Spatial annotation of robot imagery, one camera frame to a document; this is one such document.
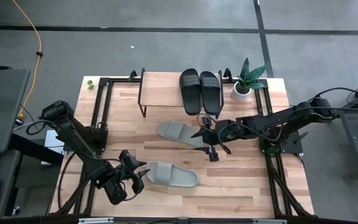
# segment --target concrete floor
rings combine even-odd
[[[258,28],[253,0],[17,2],[38,25]],[[260,0],[260,8],[265,29],[358,30],[356,0]],[[0,24],[27,21],[12,2],[0,0]],[[58,99],[75,107],[85,75],[129,75],[142,67],[176,72],[229,67],[237,74],[246,57],[252,67],[264,62],[259,34],[42,31],[40,35],[44,56],[26,105],[33,116]],[[358,35],[267,35],[267,45],[273,74],[285,79],[291,104],[335,86],[358,88]],[[33,72],[37,49],[33,31],[0,30],[0,65]],[[347,94],[339,91],[325,97],[341,106]],[[317,215],[358,221],[358,181],[341,179],[358,164],[341,125],[311,124],[302,130],[310,132],[303,140],[306,176]],[[44,137],[45,133],[35,136]],[[26,215],[45,212],[41,208],[47,208],[49,195],[37,194],[43,190],[31,190],[33,196],[22,209]]]

